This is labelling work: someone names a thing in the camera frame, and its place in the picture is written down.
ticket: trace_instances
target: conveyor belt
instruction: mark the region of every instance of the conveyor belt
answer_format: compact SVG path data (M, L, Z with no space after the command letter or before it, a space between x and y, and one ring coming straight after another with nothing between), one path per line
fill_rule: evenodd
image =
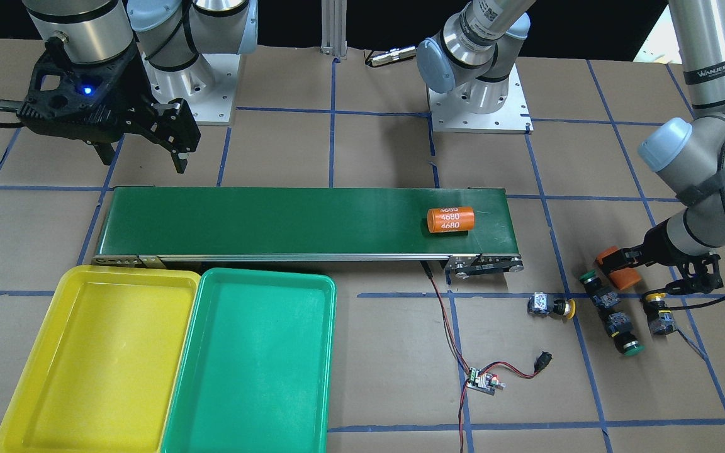
M475 229L431 235L427 209L444 206L472 206ZM121 187L93 263L372 260L521 270L505 191Z

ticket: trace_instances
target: green tray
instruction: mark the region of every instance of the green tray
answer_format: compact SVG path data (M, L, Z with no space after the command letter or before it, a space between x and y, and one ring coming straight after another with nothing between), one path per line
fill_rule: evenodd
M206 272L161 451L325 451L334 303L327 276Z

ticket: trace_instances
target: orange battery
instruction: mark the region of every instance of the orange battery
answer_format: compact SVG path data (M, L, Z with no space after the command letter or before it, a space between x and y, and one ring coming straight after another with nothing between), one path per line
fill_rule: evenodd
M427 211L427 228L431 233L468 232L475 227L475 210L469 206L432 208Z

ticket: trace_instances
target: red wire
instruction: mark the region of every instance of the red wire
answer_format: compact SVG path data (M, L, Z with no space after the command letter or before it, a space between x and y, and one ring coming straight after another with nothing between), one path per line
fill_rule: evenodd
M463 401L466 399L466 384L463 384L461 390L461 401L458 405L458 437L460 437L460 451L463 453Z
M510 369L512 372L516 373L516 376L520 376L520 378L524 378L524 379L531 379L531 378L534 378L537 374L539 374L538 372L535 372L532 374L523 373L523 372L519 371L518 369L516 369L515 366L513 366L512 364L509 364L507 362L495 362L495 363L489 365L488 367L484 368L482 373L488 372L489 370L491 370L493 367L496 367L497 365L503 365L503 367L506 367L506 368Z
M463 366L466 367L466 372L469 371L469 364L466 363L466 359L463 358L463 354L461 354L460 349L458 349L458 345L455 343L455 336L454 333L452 333L452 327L449 326L449 319L446 316L446 307L444 307L444 301L441 298L441 292L438 291L438 286L435 284L435 279L430 278L429 281L432 283L432 289L435 289L435 295L438 297L438 303L441 305L441 316L444 319L444 327L446 328L446 333L449 335L449 341L452 342L452 347L454 348L455 354L458 356L458 359L460 359L461 363L463 363Z

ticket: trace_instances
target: mounting plate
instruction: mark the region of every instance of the mounting plate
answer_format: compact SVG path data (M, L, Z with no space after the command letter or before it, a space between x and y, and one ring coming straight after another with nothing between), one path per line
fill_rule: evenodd
M533 121L516 66L511 69L509 95L505 105L492 114L466 111L457 94L440 94L427 89L432 129L435 132L475 132L484 134L524 134L533 132Z
M197 94L189 99L189 108L195 121L207 126L225 126L233 123L234 100L239 83L242 56L232 53L204 53L206 61L214 69L216 87L204 97Z

